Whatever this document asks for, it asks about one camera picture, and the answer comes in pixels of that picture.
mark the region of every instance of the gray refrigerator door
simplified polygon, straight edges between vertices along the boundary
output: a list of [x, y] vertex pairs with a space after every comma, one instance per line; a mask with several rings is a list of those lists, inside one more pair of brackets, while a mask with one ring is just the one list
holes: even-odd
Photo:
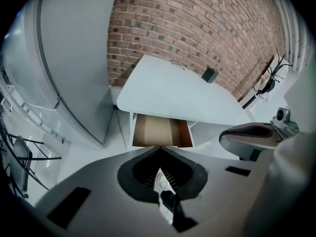
[[50, 81], [69, 113], [99, 143], [113, 103], [107, 39], [114, 0], [40, 0], [39, 42]]

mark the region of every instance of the drawer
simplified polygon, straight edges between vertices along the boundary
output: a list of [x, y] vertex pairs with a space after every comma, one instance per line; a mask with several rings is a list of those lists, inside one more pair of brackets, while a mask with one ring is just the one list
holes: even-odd
[[193, 147], [191, 131], [186, 120], [137, 114], [131, 133], [131, 146]]

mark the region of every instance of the white floor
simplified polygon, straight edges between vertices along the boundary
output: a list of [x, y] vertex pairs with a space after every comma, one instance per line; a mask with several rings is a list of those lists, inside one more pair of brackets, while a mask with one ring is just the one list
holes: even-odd
[[[38, 179], [41, 180], [49, 189], [93, 161], [127, 152], [126, 144], [128, 143], [130, 135], [129, 113], [127, 112], [119, 110], [115, 110], [113, 112], [104, 142], [104, 148], [102, 149], [97, 148], [90, 143], [86, 146], [66, 142], [61, 144], [58, 140], [33, 127], [14, 111], [9, 115], [5, 115], [4, 121], [9, 133], [21, 135], [25, 139], [43, 141], [45, 146], [53, 152], [52, 155], [56, 154], [57, 156], [62, 157], [61, 160], [33, 161], [31, 164], [31, 169], [36, 172]], [[211, 131], [214, 133], [217, 129], [213, 129], [214, 127], [211, 124], [209, 125], [209, 131], [206, 131], [206, 133], [208, 134]], [[193, 130], [194, 140], [198, 140], [198, 137], [200, 137], [201, 134], [201, 131], [197, 129], [198, 127], [199, 124], [197, 124], [196, 128]], [[212, 134], [211, 137], [208, 135], [205, 139], [210, 140], [213, 139], [214, 136], [216, 136], [216, 134]], [[33, 152], [33, 157], [43, 157], [33, 143], [27, 144]], [[221, 148], [219, 142], [212, 142], [212, 144], [213, 145], [211, 146], [210, 143], [205, 145], [205, 148], [200, 150], [198, 153], [214, 157], [238, 159], [238, 157]], [[35, 205], [46, 192], [47, 190], [45, 188], [29, 177], [27, 191], [29, 198], [27, 201], [31, 205]]]

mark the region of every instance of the white shoe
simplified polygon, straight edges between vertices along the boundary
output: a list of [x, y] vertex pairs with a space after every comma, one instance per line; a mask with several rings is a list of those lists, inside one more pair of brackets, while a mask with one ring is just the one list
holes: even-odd
[[159, 186], [159, 194], [163, 191], [170, 191], [170, 184], [164, 174], [159, 174], [157, 182]]

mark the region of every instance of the white table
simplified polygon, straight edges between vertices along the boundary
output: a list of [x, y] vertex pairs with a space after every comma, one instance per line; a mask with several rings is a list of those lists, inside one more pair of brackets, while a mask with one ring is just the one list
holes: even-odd
[[189, 69], [144, 55], [118, 100], [122, 111], [172, 119], [239, 125], [249, 117], [233, 95]]

